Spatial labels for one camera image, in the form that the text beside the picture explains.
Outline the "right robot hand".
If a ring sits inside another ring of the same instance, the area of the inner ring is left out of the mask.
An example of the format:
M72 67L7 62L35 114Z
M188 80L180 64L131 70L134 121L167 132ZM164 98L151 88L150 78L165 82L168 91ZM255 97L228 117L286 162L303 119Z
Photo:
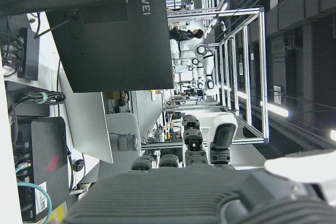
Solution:
M237 170L230 146L238 124L217 115L207 135L183 117L185 167L162 155L139 157L129 172L97 182L64 223L335 223L335 150L299 152Z

